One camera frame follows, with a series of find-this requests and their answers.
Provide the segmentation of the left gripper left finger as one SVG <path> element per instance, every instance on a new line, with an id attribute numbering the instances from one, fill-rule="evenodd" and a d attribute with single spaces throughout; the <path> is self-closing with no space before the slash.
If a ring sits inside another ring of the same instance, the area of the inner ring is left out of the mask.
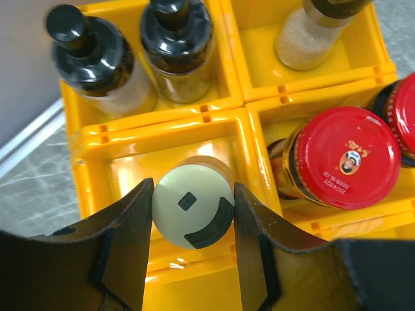
<path id="1" fill-rule="evenodd" d="M 141 310 L 153 190 L 153 180 L 144 179 L 49 236 L 2 231 L 1 309 Z"/>

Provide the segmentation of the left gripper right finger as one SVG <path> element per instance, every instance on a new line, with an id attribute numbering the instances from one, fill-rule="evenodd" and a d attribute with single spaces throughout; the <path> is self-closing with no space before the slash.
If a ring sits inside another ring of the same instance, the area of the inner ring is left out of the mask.
<path id="1" fill-rule="evenodd" d="M 235 241 L 244 310 L 413 310 L 414 242 L 325 241 L 235 184 Z"/>

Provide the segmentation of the yellow-green lid spice shaker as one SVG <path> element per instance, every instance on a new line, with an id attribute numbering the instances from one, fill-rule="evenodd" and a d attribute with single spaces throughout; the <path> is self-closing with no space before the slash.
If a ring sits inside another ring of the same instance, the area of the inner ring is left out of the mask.
<path id="1" fill-rule="evenodd" d="M 228 231 L 235 212 L 235 177 L 216 157 L 196 155 L 166 173 L 152 194 L 152 219 L 176 246 L 202 249 Z"/>

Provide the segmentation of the red lid sauce jar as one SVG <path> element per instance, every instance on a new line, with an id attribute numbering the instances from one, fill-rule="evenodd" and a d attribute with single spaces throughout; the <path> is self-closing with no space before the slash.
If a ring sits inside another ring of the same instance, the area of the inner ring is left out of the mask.
<path id="1" fill-rule="evenodd" d="M 382 120 L 386 143 L 400 157 L 401 166 L 414 168 L 414 73 L 382 88 L 366 109 Z"/>
<path id="2" fill-rule="evenodd" d="M 379 203 L 394 188 L 401 154 L 386 123 L 356 107 L 325 110 L 267 147 L 278 195 L 343 210 Z"/>

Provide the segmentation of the black lid spice jar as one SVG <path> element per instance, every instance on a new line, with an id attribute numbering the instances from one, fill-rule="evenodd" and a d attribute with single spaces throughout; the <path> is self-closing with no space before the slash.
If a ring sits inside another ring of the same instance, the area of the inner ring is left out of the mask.
<path id="1" fill-rule="evenodd" d="M 369 1 L 304 1 L 290 14 L 276 38 L 280 61 L 296 71 L 321 65 L 343 30 Z"/>

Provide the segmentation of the black cap salt grinder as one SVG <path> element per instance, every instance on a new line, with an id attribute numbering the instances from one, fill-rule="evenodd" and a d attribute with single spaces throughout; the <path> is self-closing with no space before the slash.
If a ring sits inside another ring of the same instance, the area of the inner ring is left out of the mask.
<path id="1" fill-rule="evenodd" d="M 214 28 L 203 1 L 151 1 L 140 20 L 140 38 L 163 95 L 189 104 L 213 83 Z"/>

